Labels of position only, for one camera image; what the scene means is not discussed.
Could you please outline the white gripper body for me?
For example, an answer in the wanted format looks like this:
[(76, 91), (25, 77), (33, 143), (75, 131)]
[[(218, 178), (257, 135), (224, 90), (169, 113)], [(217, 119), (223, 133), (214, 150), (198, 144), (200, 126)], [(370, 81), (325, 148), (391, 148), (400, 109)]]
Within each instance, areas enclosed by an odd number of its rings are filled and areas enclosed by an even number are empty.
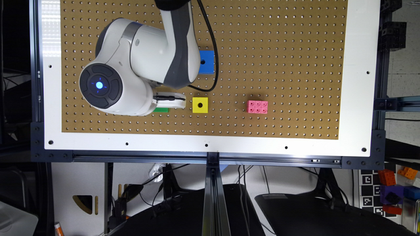
[(186, 107), (186, 96), (177, 92), (158, 92), (154, 96), (158, 108), (183, 109)]

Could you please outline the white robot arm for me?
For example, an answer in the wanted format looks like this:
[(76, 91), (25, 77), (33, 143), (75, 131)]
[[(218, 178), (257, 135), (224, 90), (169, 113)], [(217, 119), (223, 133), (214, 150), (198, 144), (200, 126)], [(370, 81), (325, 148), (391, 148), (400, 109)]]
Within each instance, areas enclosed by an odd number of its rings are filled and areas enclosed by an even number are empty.
[(189, 1), (156, 1), (156, 6), (163, 29), (118, 18), (101, 32), (95, 59), (79, 76), (80, 92), (92, 107), (130, 116), (185, 108), (178, 90), (194, 82), (201, 62), (192, 6)]

